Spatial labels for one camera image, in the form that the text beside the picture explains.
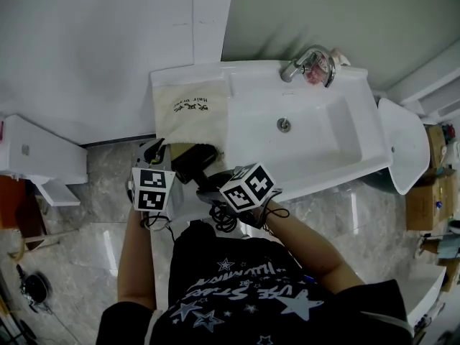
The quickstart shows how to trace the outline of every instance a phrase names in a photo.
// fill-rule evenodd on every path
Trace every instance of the white sink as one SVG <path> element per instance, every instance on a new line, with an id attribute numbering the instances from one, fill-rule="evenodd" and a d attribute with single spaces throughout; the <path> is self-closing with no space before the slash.
<path id="1" fill-rule="evenodd" d="M 225 79 L 229 84 L 229 132 L 225 165 L 263 162 L 277 185 L 279 201 L 304 196 L 373 173 L 392 162 L 367 71 L 342 68 L 329 88 L 297 75 L 280 79 L 287 62 L 248 61 L 194 65 L 153 72 L 153 86 Z M 291 130 L 277 128 L 287 118 Z M 184 213 L 207 216 L 209 205 L 185 188 Z"/>

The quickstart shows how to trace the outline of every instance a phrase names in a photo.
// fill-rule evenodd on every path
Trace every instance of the sink drain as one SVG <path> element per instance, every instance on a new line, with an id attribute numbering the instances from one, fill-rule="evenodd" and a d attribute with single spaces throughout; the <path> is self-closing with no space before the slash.
<path id="1" fill-rule="evenodd" d="M 276 122 L 276 126 L 278 130 L 282 133 L 287 133 L 288 131 L 290 131 L 290 122 L 287 118 L 278 119 L 278 121 Z"/>

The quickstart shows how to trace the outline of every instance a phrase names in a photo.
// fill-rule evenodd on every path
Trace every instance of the person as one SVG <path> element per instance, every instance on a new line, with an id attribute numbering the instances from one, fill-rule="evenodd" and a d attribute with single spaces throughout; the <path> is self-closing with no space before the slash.
<path id="1" fill-rule="evenodd" d="M 174 245 L 164 313 L 150 231 L 131 210 L 118 303 L 104 311 L 96 343 L 411 344 L 396 281 L 365 285 L 329 241 L 279 208 L 270 201 L 264 217 L 282 245 L 216 237 L 191 221 Z"/>

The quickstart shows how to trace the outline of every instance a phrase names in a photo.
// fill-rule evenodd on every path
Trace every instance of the marble floor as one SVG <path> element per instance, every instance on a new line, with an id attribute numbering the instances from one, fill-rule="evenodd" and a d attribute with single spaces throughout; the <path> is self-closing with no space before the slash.
<path id="1" fill-rule="evenodd" d="M 116 276 L 130 203 L 125 191 L 138 142 L 88 149 L 89 181 L 73 186 L 81 206 L 49 208 L 48 233 L 79 228 L 59 244 L 26 254 L 21 266 L 50 281 L 49 305 L 59 320 L 33 313 L 19 294 L 19 278 L 6 252 L 17 250 L 19 233 L 0 231 L 0 270 L 15 314 L 40 344 L 94 344 L 104 309 L 116 300 Z M 413 264 L 419 234 L 405 230 L 405 202 L 355 180 L 284 202 L 301 221 L 330 239 L 358 275 L 377 282 L 404 275 Z M 178 236 L 185 224 L 172 226 Z M 173 242 L 166 230 L 152 233 L 157 302 L 167 307 Z"/>

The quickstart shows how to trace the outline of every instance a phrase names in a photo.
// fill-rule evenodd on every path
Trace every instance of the star print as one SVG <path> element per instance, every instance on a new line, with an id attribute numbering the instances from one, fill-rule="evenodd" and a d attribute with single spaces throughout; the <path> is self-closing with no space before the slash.
<path id="1" fill-rule="evenodd" d="M 244 310 L 250 312 L 251 314 L 253 314 L 253 312 L 255 311 L 258 311 L 255 305 L 250 305 L 250 304 L 246 304 L 246 308 Z"/>
<path id="2" fill-rule="evenodd" d="M 207 314 L 202 314 L 199 312 L 193 312 L 198 319 L 193 324 L 193 327 L 204 326 L 210 332 L 214 332 L 214 326 L 224 323 L 221 319 L 214 317 L 214 310 Z"/>
<path id="3" fill-rule="evenodd" d="M 273 345 L 271 337 L 272 337 L 271 335 L 270 336 L 262 336 L 261 335 L 260 340 L 257 343 L 257 345 Z"/>
<path id="4" fill-rule="evenodd" d="M 198 305 L 195 305 L 197 302 L 197 300 L 195 300 L 194 302 L 192 303 L 189 303 L 189 304 L 184 304 L 184 303 L 181 303 L 180 304 L 180 309 L 177 309 L 170 317 L 174 317 L 176 316 L 177 314 L 180 314 L 180 319 L 182 320 L 182 322 L 185 320 L 185 318 L 187 317 L 187 315 L 191 312 L 191 311 L 195 311 L 197 309 L 201 309 L 202 307 L 198 306 Z"/>
<path id="5" fill-rule="evenodd" d="M 219 271 L 226 270 L 230 271 L 230 266 L 234 265 L 235 262 L 229 262 L 228 259 L 226 258 L 223 262 L 217 262 L 218 265 L 221 265 L 219 267 Z"/>
<path id="6" fill-rule="evenodd" d="M 295 313 L 304 321 L 308 321 L 310 319 L 310 308 L 315 308 L 324 304 L 322 300 L 308 300 L 308 290 L 306 289 L 300 291 L 295 298 L 277 296 L 275 299 L 286 305 L 286 308 L 281 312 L 281 314 Z"/>

